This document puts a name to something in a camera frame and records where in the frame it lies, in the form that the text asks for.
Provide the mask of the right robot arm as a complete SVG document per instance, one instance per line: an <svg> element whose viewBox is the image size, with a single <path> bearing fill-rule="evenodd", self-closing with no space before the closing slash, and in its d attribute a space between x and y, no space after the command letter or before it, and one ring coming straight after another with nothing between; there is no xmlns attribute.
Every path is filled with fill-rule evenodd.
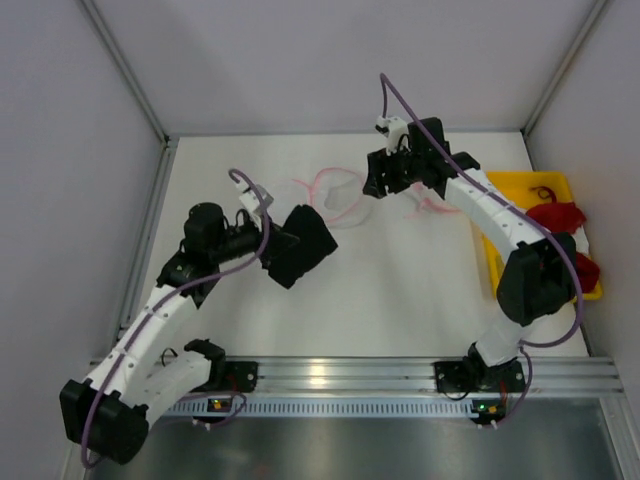
<svg viewBox="0 0 640 480"><path fill-rule="evenodd" d="M496 298L502 314L468 356L485 368L507 364L530 325L575 297L580 282L574 238L534 225L491 183L475 158L452 153L440 119L379 117L375 128L386 145L367 156L364 194L381 199L419 183L464 213L499 253L504 269Z"/></svg>

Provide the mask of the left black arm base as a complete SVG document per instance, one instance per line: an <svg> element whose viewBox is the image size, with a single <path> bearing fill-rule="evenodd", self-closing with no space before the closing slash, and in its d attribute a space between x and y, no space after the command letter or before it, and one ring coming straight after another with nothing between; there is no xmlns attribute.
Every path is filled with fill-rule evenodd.
<svg viewBox="0 0 640 480"><path fill-rule="evenodd" d="M259 363L255 361L216 360L202 388L205 391L250 393L256 388L258 370Z"/></svg>

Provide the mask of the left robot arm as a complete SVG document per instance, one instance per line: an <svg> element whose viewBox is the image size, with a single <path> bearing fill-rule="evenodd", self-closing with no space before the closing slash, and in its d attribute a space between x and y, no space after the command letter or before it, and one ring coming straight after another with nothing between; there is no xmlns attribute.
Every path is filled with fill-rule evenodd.
<svg viewBox="0 0 640 480"><path fill-rule="evenodd" d="M191 208L178 251L163 266L134 323L84 380L70 380L60 392L65 432L80 446L85 467L102 459L128 463L175 403L194 390L228 385L226 352L207 339L189 341L169 365L154 366L226 277L224 263L259 262L277 283L291 286L295 276L278 269L302 244L293 224L292 219L273 223L263 208L240 209L234 225L215 203Z"/></svg>

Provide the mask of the black bra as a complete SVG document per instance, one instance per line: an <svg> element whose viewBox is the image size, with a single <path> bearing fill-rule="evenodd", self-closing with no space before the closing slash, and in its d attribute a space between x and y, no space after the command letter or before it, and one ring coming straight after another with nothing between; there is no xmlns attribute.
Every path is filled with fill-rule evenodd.
<svg viewBox="0 0 640 480"><path fill-rule="evenodd" d="M333 254L338 244L321 216L309 205L297 205L282 227L298 236L300 243L282 266L267 273L277 284L290 289L297 280Z"/></svg>

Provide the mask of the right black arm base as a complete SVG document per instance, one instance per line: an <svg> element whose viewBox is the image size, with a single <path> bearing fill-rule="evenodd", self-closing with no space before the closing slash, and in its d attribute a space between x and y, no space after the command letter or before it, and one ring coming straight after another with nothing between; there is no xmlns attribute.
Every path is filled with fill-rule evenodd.
<svg viewBox="0 0 640 480"><path fill-rule="evenodd" d="M522 393L525 374L518 360L487 367L481 360L464 357L435 362L436 390L453 399L476 393Z"/></svg>

